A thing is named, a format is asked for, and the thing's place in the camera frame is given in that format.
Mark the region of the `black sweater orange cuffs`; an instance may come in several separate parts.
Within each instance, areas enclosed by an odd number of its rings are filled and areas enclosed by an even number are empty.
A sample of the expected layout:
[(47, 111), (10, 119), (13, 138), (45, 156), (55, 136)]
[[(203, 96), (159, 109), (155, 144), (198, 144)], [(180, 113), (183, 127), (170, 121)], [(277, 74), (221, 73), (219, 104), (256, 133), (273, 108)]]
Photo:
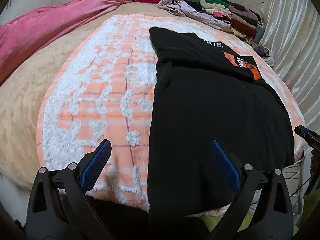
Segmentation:
[(260, 171), (294, 163), (289, 114), (253, 57), (194, 33), (159, 27), (149, 33), (158, 57), (149, 138), (152, 215), (189, 216), (232, 202), (212, 141)]

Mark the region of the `white bag with clothes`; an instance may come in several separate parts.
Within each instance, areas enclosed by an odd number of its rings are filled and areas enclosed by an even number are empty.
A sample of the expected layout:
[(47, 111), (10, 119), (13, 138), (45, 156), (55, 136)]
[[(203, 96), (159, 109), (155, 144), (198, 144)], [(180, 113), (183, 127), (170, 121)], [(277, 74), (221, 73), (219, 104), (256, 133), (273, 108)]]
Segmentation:
[(271, 51), (268, 48), (253, 42), (249, 45), (271, 68), (274, 67), (274, 58)]

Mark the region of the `stack of folded clothes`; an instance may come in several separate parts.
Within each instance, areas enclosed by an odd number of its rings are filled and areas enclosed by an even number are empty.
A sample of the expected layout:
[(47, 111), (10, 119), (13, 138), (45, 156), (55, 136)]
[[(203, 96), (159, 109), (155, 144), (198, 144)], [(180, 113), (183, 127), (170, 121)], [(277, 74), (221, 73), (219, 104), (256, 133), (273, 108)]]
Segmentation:
[(260, 15), (244, 5), (229, 0), (188, 1), (187, 4), (199, 13), (230, 25), (232, 33), (243, 41), (251, 42), (263, 31)]

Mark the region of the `peach white plaid blanket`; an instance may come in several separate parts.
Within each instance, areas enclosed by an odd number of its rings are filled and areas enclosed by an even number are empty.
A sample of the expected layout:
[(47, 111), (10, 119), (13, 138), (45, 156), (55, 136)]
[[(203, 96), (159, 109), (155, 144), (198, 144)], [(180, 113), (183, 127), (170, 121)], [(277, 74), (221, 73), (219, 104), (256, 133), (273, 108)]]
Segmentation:
[(168, 14), (107, 18), (73, 51), (48, 88), (37, 121), (37, 153), (41, 165), (59, 170), (108, 139), (111, 158), (88, 194), (144, 211), (149, 210), (148, 147), (157, 62), (151, 27), (195, 33), (254, 57), (262, 77), (286, 107), (292, 126), (305, 122), (288, 87), (234, 35)]

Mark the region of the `beige plush bed sheet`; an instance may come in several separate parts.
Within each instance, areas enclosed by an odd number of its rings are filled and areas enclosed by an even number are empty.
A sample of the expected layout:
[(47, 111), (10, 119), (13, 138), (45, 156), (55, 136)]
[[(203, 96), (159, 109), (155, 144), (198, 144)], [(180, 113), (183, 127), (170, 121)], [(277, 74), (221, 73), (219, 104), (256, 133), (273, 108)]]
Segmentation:
[(1, 174), (14, 184), (31, 189), (40, 166), (36, 125), (43, 97), (72, 52), (113, 15), (142, 14), (169, 17), (154, 4), (121, 5), (61, 36), (25, 60), (1, 85)]

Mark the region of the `white satin curtain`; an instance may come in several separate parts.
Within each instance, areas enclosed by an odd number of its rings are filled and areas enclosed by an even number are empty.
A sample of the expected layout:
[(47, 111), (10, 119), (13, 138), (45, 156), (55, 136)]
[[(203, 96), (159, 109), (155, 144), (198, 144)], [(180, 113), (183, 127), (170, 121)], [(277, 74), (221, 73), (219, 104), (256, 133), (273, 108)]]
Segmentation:
[(319, 14), (310, 0), (267, 0), (262, 44), (287, 85), (307, 128), (319, 132)]

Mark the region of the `pink velvet duvet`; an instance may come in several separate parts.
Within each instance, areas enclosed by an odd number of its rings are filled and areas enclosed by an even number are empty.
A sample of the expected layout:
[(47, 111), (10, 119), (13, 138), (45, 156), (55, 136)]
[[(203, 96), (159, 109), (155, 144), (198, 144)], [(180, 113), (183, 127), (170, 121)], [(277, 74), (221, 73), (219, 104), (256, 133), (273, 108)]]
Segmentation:
[(57, 38), (132, 0), (71, 0), (34, 9), (1, 25), (1, 82)]

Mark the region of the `lilac crumpled garment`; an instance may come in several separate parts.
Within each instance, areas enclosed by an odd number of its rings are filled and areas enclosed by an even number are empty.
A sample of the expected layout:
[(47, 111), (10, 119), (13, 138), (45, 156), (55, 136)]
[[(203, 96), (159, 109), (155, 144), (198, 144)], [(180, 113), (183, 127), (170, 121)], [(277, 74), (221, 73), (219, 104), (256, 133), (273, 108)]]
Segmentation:
[(196, 11), (184, 0), (160, 0), (158, 3), (160, 9), (164, 9), (176, 16), (185, 16), (208, 25), (214, 29), (231, 33), (231, 25), (217, 20), (213, 16)]

